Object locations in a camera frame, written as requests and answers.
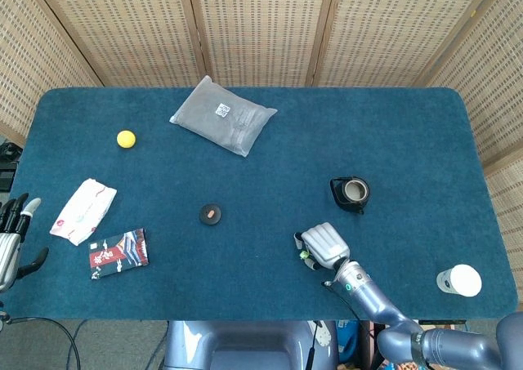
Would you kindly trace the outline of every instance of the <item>wicker screen panel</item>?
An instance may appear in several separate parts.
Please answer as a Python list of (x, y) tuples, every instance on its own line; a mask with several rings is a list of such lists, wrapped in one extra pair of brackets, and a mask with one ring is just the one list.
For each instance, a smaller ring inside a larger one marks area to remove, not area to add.
[(340, 0), (315, 85), (411, 85), (471, 1)]
[(217, 82), (305, 85), (322, 0), (199, 2)]
[(47, 0), (111, 86), (200, 80), (181, 0)]
[(25, 144), (36, 104), (50, 88), (99, 83), (78, 57), (35, 0), (0, 0), (0, 123), (4, 136)]
[(494, 0), (430, 81), (467, 105), (481, 159), (523, 139), (523, 0)]
[(523, 301), (523, 159), (487, 176), (487, 185)]

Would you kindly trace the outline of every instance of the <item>teal felt surface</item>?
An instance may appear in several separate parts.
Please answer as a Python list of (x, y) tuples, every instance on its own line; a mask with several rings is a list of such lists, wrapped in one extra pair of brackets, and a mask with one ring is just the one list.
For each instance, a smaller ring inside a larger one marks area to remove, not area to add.
[[(168, 122), (188, 88), (66, 88), (38, 105), (13, 195), (42, 206), (22, 263), (39, 272), (0, 296), (15, 316), (111, 319), (349, 319), (320, 286), (293, 232), (329, 221), (408, 316), (498, 317), (515, 284), (466, 110), (445, 88), (233, 88), (278, 109), (247, 158)], [(116, 135), (136, 133), (132, 149)], [(339, 209), (336, 176), (371, 189), (363, 216)], [(80, 246), (49, 234), (87, 178), (115, 188), (113, 205)], [(218, 203), (218, 225), (199, 209)], [(145, 227), (150, 264), (91, 281), (87, 243)], [(474, 266), (474, 298), (444, 294), (436, 275)]]

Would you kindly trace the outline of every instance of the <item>white label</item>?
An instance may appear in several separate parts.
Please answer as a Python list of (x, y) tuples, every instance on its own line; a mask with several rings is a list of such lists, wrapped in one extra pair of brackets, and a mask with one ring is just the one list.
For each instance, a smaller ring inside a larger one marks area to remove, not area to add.
[(216, 109), (216, 114), (218, 114), (220, 117), (225, 118), (227, 113), (230, 112), (230, 107), (227, 105), (224, 105), (223, 103), (220, 103), (218, 108)]

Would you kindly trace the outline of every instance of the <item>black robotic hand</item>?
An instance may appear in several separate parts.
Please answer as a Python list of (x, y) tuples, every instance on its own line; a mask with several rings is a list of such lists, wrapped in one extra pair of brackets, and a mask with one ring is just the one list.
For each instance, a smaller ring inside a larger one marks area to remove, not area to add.
[(24, 207), (28, 197), (24, 193), (18, 199), (9, 200), (0, 209), (0, 292), (7, 291), (17, 279), (38, 270), (49, 253), (49, 248), (45, 247), (33, 262), (18, 266), (29, 223), (41, 203), (40, 198), (34, 198)]

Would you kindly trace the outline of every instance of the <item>robotic hand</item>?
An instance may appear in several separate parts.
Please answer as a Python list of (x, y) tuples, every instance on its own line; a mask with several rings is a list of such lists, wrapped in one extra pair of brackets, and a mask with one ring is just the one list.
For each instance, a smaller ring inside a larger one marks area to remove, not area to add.
[(295, 233), (294, 239), (299, 250), (305, 247), (301, 257), (311, 269), (336, 270), (334, 280), (324, 285), (340, 283), (371, 321), (389, 325), (379, 333), (377, 341), (380, 353), (391, 362), (424, 366), (436, 363), (463, 370), (521, 368), (521, 359), (516, 356), (523, 345), (523, 313), (508, 315), (499, 323), (500, 350), (477, 333), (451, 329), (423, 331), (389, 301), (358, 262), (349, 259), (349, 247), (329, 223)]
[[(0, 293), (7, 291), (17, 279), (22, 279), (38, 270), (49, 253), (49, 248), (45, 247), (32, 263), (18, 266), (25, 234), (41, 202), (40, 198), (34, 198), (22, 210), (28, 196), (25, 193), (16, 200), (11, 199), (0, 209)], [(0, 314), (0, 319), (6, 317), (4, 312)]]

